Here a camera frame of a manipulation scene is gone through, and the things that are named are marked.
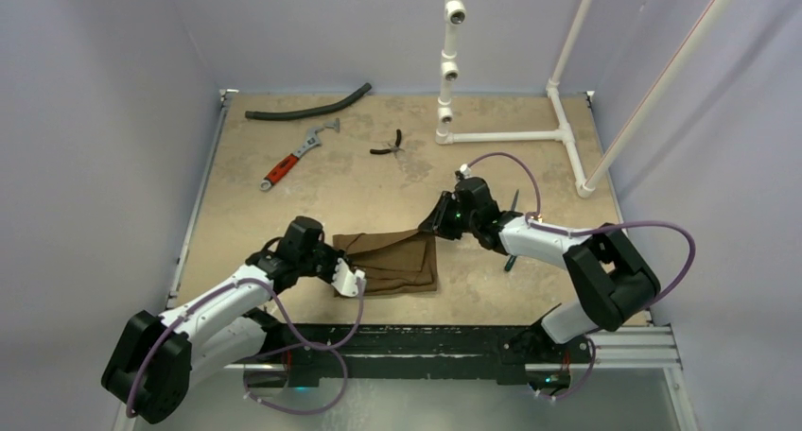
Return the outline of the brown cloth napkin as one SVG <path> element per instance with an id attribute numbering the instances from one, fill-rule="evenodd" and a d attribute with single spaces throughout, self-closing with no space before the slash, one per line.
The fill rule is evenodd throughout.
<path id="1" fill-rule="evenodd" d="M 428 293 L 438 289 L 435 236 L 418 230 L 333 236 L 353 267 L 365 272 L 367 296 Z"/>

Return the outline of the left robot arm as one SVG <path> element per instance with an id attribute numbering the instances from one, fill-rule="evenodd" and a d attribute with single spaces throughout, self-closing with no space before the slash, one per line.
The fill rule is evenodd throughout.
<path id="1" fill-rule="evenodd" d="M 124 404 L 127 417 L 158 423 L 199 381 L 238 360 L 269 364 L 297 348 L 335 351 L 339 343 L 303 336 L 278 298 L 301 278 L 317 278 L 350 298 L 366 287 L 345 251 L 325 243 L 322 223 L 297 216 L 211 290 L 159 315 L 133 315 L 101 386 Z"/>

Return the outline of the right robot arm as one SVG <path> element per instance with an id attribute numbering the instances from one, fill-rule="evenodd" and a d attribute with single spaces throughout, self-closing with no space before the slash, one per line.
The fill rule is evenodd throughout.
<path id="1" fill-rule="evenodd" d="M 444 191 L 418 229 L 447 240 L 470 234 L 486 250 L 567 272 L 576 301 L 558 305 L 533 325 L 532 352 L 545 362 L 564 354 L 577 336 L 618 330 L 661 291 L 653 270 L 621 229 L 539 224 L 521 212 L 500 209 L 480 177 Z"/>

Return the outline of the blue spoon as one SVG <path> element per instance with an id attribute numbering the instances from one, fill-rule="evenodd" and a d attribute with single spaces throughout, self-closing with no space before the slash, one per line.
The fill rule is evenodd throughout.
<path id="1" fill-rule="evenodd" d="M 515 192 L 514 192 L 513 200 L 512 200 L 511 205 L 510 205 L 510 212 L 516 211 L 516 207 L 517 207 L 517 203 L 518 203 L 518 199 L 519 199 L 519 193 L 520 193 L 520 189 L 516 189 Z"/>

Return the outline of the black pliers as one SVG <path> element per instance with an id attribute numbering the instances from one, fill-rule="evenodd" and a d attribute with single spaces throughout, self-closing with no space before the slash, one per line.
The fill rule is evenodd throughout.
<path id="1" fill-rule="evenodd" d="M 403 132 L 401 129 L 396 129 L 394 140 L 391 143 L 387 143 L 386 146 L 382 148 L 371 148 L 369 153 L 375 156 L 393 155 L 396 157 L 399 152 L 404 151 L 404 148 L 402 148 L 402 142 Z"/>

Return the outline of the red handled adjustable wrench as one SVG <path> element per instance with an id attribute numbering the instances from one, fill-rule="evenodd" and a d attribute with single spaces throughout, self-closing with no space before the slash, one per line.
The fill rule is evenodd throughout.
<path id="1" fill-rule="evenodd" d="M 259 189 L 262 192 L 268 192 L 276 183 L 278 183 L 285 175 L 303 158 L 306 153 L 315 148 L 320 147 L 323 143 L 319 134 L 322 131 L 331 129 L 336 133 L 340 132 L 340 120 L 335 118 L 333 121 L 326 122 L 320 126 L 312 127 L 306 131 L 304 142 L 293 152 L 289 153 L 282 161 L 276 164 L 268 174 L 264 176 L 259 184 Z"/>

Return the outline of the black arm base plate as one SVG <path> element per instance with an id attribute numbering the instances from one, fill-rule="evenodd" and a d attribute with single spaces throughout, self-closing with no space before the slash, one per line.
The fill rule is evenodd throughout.
<path id="1" fill-rule="evenodd" d="M 592 358 L 585 338 L 557 344 L 531 325 L 362 324 L 352 333 L 348 324 L 301 323 L 297 329 L 311 341 L 345 343 L 336 355 L 306 350 L 287 325 L 274 323 L 257 339 L 249 362 L 276 365 L 292 387 L 316 387 L 323 378 L 344 372 L 357 379 L 489 380 L 543 387 L 553 373 L 557 385 L 566 385 L 565 372 Z"/>

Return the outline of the aluminium frame rail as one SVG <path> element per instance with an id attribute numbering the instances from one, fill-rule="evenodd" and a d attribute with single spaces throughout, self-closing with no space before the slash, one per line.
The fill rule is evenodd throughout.
<path id="1" fill-rule="evenodd" d="M 623 225 L 610 225 L 614 225 L 624 232 Z M 365 290 L 361 296 L 354 298 L 362 300 L 364 293 Z M 356 332 L 362 324 L 365 323 L 356 321 L 350 324 L 350 331 L 352 333 Z M 589 343 L 592 352 L 590 362 L 585 365 L 588 368 L 593 368 L 603 363 L 607 363 L 615 368 L 667 368 L 676 365 L 679 361 L 678 352 L 671 341 L 669 330 L 665 327 L 629 328 L 623 323 L 616 331 L 609 332 L 597 329 L 581 337 L 585 338 Z M 345 342 L 340 340 L 335 343 L 339 343 L 341 347 Z M 336 355 L 338 350 L 339 349 L 336 349 L 328 353 Z M 248 362 L 248 359 L 241 359 L 224 368 L 228 366 L 243 367 L 246 366 Z M 279 377 L 288 379 L 288 374 L 286 372 L 279 371 L 278 367 L 274 364 L 268 365 L 270 372 Z M 537 394 L 551 400 L 557 400 L 566 397 L 571 391 L 579 387 L 578 382 L 571 380 L 569 369 L 565 374 L 567 377 L 567 384 L 564 386 L 557 385 L 558 376 L 555 373 L 547 376 L 547 384 L 543 387 L 535 384 L 527 385 L 532 387 Z"/>

